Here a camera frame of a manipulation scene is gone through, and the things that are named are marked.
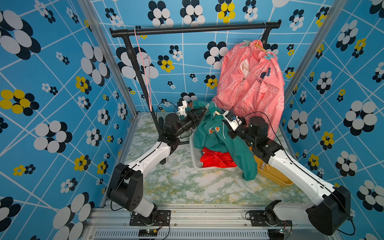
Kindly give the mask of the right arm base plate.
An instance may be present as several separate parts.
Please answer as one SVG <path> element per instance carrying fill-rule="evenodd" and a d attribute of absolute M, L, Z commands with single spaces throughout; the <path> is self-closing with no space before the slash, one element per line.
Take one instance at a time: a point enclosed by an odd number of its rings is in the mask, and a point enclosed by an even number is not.
<path fill-rule="evenodd" d="M 245 214 L 245 218 L 251 222 L 253 227 L 290 228 L 292 226 L 292 221 L 279 220 L 269 211 L 248 211 Z"/>

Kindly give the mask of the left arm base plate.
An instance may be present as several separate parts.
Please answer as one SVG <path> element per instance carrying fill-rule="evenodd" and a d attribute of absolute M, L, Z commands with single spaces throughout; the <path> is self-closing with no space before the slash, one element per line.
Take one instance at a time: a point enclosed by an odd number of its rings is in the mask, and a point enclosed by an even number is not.
<path fill-rule="evenodd" d="M 136 212 L 131 215 L 130 226 L 144 227 L 144 226 L 169 226 L 171 220 L 170 210 L 156 210 L 154 214 L 144 217 Z"/>

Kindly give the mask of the beige clothespin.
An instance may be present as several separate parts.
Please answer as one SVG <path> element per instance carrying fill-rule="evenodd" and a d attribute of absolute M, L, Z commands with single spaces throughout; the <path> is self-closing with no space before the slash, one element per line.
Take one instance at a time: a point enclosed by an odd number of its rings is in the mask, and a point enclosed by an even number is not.
<path fill-rule="evenodd" d="M 268 170 L 268 169 L 269 169 L 269 165 L 266 164 L 266 163 L 263 163 L 262 166 L 261 166 L 261 170 L 262 170 L 262 171 L 266 171 L 266 170 Z"/>

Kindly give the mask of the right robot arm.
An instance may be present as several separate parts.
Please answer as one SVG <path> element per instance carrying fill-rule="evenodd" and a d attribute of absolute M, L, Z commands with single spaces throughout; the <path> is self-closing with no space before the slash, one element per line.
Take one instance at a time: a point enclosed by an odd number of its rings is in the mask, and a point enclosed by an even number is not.
<path fill-rule="evenodd" d="M 264 213 L 270 226 L 276 226 L 281 221 L 300 222 L 311 224 L 322 234 L 331 236 L 346 220 L 350 220 L 350 191 L 342 186 L 335 187 L 313 174 L 291 157 L 280 144 L 269 139 L 269 126 L 262 117 L 251 117 L 248 125 L 245 118 L 239 118 L 229 111 L 223 117 L 232 139 L 239 137 L 245 141 L 257 158 L 280 171 L 310 199 L 305 204 L 281 200 L 271 202 Z"/>

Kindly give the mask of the green letter jacket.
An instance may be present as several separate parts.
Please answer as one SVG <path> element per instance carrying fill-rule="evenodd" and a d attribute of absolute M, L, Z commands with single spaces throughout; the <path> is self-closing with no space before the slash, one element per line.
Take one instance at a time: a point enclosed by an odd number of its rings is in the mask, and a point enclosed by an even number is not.
<path fill-rule="evenodd" d="M 202 150 L 209 150 L 221 153 L 230 153 L 232 159 L 243 171 L 243 179 L 252 181 L 257 176 L 257 163 L 248 145 L 239 137 L 231 139 L 229 129 L 223 123 L 224 111 L 217 107 L 214 102 L 194 101 L 193 109 L 208 107 L 208 112 L 195 131 L 194 146 Z M 222 113 L 221 116 L 213 115 L 214 111 Z"/>

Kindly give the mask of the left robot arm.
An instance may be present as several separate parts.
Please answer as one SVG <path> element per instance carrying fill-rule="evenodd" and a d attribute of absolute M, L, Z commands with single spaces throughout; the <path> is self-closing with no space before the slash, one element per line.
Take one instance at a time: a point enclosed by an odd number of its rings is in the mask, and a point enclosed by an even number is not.
<path fill-rule="evenodd" d="M 144 179 L 158 164 L 165 164 L 181 144 L 179 136 L 195 129 L 208 112 L 208 106 L 187 110 L 183 102 L 178 113 L 159 118 L 160 135 L 157 143 L 141 157 L 125 165 L 118 164 L 108 187 L 107 196 L 111 203 L 136 213 L 141 222 L 151 225 L 157 220 L 158 207 L 143 196 Z"/>

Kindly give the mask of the red white rainbow jacket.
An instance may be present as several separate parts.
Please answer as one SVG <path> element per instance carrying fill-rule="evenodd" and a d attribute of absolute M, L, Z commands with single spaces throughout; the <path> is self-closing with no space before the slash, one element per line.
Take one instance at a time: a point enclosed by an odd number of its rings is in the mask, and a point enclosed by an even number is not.
<path fill-rule="evenodd" d="M 207 148 L 202 149 L 202 157 L 200 162 L 203 168 L 235 168 L 237 164 L 232 159 L 230 153 L 221 153 L 209 150 Z"/>

